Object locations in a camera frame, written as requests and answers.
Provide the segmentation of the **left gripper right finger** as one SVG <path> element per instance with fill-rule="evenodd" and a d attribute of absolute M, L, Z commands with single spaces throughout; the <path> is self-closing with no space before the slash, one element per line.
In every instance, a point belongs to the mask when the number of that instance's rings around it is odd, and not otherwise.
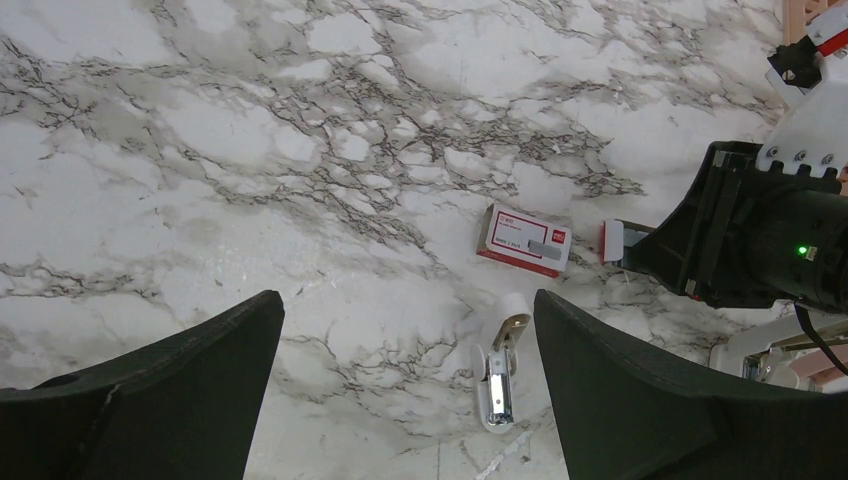
<path fill-rule="evenodd" d="M 693 363 L 540 290 L 536 339 L 572 479 L 843 479 L 847 396 Z"/>

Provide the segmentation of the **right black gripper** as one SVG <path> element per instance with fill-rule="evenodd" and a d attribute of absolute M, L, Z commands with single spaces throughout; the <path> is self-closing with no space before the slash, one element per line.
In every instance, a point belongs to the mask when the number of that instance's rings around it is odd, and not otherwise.
<path fill-rule="evenodd" d="M 756 165 L 761 147 L 713 142 L 680 204 L 641 236 L 622 266 L 713 308 L 768 309 L 778 300 L 847 310 L 847 199 L 835 169 Z"/>

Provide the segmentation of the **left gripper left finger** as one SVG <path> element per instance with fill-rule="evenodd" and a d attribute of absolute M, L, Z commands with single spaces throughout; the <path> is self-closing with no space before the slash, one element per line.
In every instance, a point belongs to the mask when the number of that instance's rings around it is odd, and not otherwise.
<path fill-rule="evenodd" d="M 272 290 L 145 347 L 1 392 L 5 479 L 240 479 L 284 322 Z"/>

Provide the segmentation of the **grey teal staple box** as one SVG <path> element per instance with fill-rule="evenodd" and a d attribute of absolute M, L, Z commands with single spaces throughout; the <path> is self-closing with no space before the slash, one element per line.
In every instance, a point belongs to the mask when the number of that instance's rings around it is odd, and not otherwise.
<path fill-rule="evenodd" d="M 607 219 L 601 230 L 601 262 L 619 263 L 625 259 L 626 251 L 654 231 L 653 227 L 624 221 Z"/>

